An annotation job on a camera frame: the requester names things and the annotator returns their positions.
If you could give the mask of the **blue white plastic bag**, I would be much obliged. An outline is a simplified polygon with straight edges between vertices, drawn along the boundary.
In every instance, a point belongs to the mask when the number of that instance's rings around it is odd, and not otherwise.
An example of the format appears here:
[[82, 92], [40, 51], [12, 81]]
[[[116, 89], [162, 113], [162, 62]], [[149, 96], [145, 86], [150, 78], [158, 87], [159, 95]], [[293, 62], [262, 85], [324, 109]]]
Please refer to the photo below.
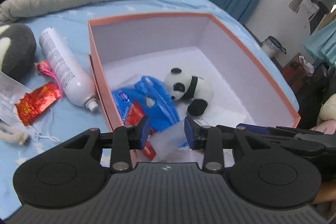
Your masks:
[[122, 122], [135, 126], [147, 116], [149, 135], [139, 158], [151, 162], [183, 162], [189, 149], [183, 121], [165, 84], [155, 77], [135, 75], [111, 90]]

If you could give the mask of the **small panda plush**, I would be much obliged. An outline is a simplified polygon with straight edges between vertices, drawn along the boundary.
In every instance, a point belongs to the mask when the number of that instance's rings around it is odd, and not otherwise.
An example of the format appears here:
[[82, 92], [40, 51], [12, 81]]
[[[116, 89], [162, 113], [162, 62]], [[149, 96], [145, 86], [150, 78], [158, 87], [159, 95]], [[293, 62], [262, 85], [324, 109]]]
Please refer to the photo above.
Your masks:
[[194, 117], [202, 116], [214, 97], [213, 87], [208, 81], [179, 67], [170, 70], [164, 84], [173, 101], [191, 101], [187, 112]]

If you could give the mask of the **blue star bedsheet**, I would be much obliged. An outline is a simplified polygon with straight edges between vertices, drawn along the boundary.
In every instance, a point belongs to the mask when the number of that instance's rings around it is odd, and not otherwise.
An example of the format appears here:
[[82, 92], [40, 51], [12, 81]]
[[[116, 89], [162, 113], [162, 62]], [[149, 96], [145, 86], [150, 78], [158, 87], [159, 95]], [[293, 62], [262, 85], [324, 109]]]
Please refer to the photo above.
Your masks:
[[[273, 78], [282, 88], [296, 110], [299, 109], [297, 99], [284, 77], [270, 58], [260, 50], [252, 35], [227, 12], [218, 8], [208, 0], [124, 0], [97, 3], [60, 11], [37, 18], [22, 19], [32, 29], [35, 37], [39, 37], [47, 27], [56, 28], [65, 39], [76, 60], [86, 70], [89, 66], [88, 20], [105, 16], [123, 14], [139, 14], [149, 12], [202, 12], [212, 13], [220, 19], [263, 63]], [[63, 98], [52, 106], [43, 127], [43, 134], [49, 133], [59, 141], [65, 141], [90, 127], [108, 130], [104, 114], [101, 110], [90, 112], [70, 103]], [[25, 161], [37, 156], [57, 145], [47, 138], [31, 140], [26, 145], [15, 145], [1, 142], [1, 219], [7, 219], [21, 203], [13, 188], [13, 175]]]

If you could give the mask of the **orange cardboard box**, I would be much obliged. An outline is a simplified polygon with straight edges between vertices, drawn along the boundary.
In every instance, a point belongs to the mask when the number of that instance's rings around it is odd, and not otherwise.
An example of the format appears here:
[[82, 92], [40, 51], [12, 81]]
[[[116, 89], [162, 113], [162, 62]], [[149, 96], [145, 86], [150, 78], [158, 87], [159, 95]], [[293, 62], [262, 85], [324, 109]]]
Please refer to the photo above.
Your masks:
[[182, 68], [208, 80], [212, 104], [260, 126], [298, 125], [297, 107], [255, 43], [246, 43], [218, 18], [193, 12], [154, 12], [88, 22], [94, 83], [110, 129], [122, 125], [111, 91], [134, 76], [164, 79]]

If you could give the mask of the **white spray can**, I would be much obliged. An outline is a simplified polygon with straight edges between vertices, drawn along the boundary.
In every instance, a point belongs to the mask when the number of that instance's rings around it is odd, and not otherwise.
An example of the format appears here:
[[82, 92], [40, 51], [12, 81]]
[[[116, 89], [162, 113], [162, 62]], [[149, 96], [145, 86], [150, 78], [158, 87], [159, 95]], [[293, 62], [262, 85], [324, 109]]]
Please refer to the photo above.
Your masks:
[[92, 78], [78, 63], [56, 29], [49, 27], [43, 30], [39, 45], [68, 100], [91, 112], [97, 110], [96, 88]]

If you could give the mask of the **red foil wrapper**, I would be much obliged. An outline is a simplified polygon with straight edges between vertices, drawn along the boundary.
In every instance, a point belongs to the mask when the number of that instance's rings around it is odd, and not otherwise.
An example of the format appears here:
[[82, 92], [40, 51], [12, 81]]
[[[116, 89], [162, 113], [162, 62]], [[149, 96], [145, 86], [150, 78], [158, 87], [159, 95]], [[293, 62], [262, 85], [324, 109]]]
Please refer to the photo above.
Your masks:
[[26, 93], [15, 103], [18, 117], [24, 126], [30, 126], [60, 97], [60, 91], [53, 82], [49, 82], [30, 93]]

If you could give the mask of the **white waste bin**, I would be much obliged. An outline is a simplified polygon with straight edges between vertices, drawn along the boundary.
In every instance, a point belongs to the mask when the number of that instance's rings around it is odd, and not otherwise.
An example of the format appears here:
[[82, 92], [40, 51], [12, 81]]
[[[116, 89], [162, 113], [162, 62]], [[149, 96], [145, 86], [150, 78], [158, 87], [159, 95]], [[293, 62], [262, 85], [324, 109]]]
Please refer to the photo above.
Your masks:
[[271, 59], [279, 52], [284, 54], [287, 53], [286, 49], [281, 45], [281, 43], [273, 36], [268, 36], [261, 45], [261, 49], [266, 53], [266, 55]]

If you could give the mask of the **pink hair accessory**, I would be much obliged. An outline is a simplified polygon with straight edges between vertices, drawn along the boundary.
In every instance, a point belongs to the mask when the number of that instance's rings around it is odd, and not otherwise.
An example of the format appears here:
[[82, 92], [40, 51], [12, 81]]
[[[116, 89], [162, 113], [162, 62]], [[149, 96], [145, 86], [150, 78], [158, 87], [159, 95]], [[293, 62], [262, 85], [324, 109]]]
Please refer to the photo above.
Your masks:
[[44, 75], [44, 76], [48, 76], [55, 81], [55, 83], [57, 85], [57, 89], [58, 89], [58, 91], [60, 91], [60, 97], [62, 98], [63, 97], [62, 86], [61, 86], [60, 81], [57, 78], [56, 74], [52, 70], [49, 62], [47, 60], [44, 60], [44, 61], [41, 61], [41, 62], [38, 62], [38, 63], [34, 63], [34, 67], [35, 67], [35, 70], [39, 74]]

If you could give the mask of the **white face mask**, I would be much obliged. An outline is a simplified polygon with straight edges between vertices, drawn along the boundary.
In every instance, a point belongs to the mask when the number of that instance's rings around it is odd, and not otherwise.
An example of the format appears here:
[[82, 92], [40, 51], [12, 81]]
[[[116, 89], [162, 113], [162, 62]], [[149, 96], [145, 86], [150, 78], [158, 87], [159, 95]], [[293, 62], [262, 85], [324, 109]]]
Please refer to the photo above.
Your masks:
[[32, 95], [34, 91], [1, 72], [1, 132], [5, 141], [23, 144], [31, 138], [59, 142], [51, 135], [54, 118], [51, 106], [39, 112]]

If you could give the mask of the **grey white penguin plush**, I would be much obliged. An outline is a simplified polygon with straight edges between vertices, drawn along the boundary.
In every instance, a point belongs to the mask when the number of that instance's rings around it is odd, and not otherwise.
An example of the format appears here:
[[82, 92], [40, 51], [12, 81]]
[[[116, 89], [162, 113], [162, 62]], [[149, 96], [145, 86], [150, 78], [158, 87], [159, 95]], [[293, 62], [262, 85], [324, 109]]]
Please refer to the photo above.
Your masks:
[[1, 72], [20, 81], [35, 61], [37, 42], [33, 31], [22, 23], [1, 24]]

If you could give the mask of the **white fluffy keychain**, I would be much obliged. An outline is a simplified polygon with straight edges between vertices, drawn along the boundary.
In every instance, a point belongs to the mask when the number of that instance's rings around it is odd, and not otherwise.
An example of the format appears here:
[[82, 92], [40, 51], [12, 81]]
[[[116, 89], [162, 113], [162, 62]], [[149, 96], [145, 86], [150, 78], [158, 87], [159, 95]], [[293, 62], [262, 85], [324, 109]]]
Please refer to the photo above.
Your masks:
[[29, 135], [20, 129], [1, 122], [0, 138], [7, 143], [18, 143], [19, 145], [23, 145], [26, 143]]

